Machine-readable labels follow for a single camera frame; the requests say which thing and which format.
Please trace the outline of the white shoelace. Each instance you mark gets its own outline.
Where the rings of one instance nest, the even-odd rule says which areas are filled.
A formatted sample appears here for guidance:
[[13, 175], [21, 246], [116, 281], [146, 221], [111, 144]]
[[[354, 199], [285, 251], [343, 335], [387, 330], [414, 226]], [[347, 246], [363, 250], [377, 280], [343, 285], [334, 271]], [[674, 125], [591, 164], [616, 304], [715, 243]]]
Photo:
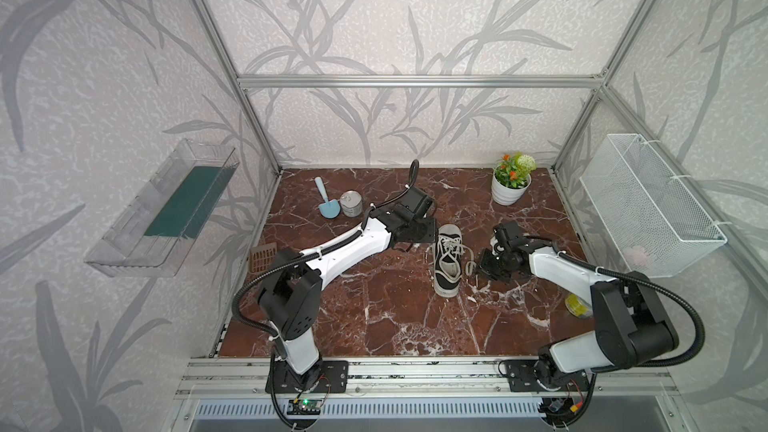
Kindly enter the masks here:
[[476, 262], [472, 250], [465, 246], [460, 234], [441, 234], [437, 241], [437, 267], [450, 281], [470, 277], [475, 273]]

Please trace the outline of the black white canvas sneaker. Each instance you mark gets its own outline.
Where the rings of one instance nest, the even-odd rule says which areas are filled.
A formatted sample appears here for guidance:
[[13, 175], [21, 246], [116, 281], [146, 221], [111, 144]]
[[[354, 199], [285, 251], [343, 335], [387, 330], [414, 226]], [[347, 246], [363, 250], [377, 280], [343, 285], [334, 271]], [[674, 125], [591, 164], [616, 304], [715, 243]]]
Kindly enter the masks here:
[[464, 252], [462, 233], [454, 224], [442, 225], [434, 247], [433, 286], [438, 296], [453, 298], [459, 292]]

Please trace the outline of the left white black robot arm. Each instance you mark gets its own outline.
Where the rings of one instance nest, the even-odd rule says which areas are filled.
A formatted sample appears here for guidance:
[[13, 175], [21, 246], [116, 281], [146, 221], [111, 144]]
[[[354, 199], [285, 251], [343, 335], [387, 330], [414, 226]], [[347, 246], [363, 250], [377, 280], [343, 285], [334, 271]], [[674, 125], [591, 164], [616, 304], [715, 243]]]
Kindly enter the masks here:
[[361, 223], [324, 244], [280, 251], [266, 272], [235, 293], [232, 318], [267, 334], [293, 375], [312, 374], [322, 364], [313, 325], [325, 288], [358, 263], [399, 243], [427, 244], [436, 235], [434, 217], [371, 210]]

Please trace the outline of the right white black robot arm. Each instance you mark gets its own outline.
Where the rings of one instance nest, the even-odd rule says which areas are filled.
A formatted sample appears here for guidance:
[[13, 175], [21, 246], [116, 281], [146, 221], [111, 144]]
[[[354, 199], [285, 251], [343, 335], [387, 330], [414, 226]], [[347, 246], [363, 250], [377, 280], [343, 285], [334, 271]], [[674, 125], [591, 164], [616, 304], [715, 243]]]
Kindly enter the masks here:
[[[493, 228], [479, 270], [493, 280], [529, 274], [575, 295], [592, 312], [593, 330], [543, 347], [542, 372], [551, 377], [581, 371], [609, 372], [634, 367], [671, 367], [695, 358], [706, 340], [696, 309], [678, 294], [633, 271], [616, 272], [580, 260], [547, 238], [524, 233], [514, 221]], [[678, 332], [661, 300], [674, 302], [690, 318], [694, 338], [688, 348], [664, 359], [680, 345]]]

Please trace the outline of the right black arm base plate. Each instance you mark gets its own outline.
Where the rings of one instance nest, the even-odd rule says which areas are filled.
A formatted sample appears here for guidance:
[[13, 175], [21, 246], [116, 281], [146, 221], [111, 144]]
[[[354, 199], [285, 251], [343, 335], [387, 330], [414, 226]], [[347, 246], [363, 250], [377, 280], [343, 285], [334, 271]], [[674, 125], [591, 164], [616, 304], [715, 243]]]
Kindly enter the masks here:
[[543, 359], [501, 360], [497, 372], [511, 392], [586, 392], [590, 383], [586, 372], [562, 372]]

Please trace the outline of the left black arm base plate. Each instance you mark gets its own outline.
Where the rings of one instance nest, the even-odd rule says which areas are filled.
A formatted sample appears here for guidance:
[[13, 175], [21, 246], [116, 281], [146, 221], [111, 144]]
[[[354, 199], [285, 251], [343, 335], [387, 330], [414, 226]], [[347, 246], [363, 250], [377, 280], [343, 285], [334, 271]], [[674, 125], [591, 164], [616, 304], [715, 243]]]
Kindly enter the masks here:
[[298, 374], [286, 361], [278, 360], [270, 366], [267, 393], [344, 393], [349, 377], [349, 362], [344, 360], [320, 360], [307, 372]]

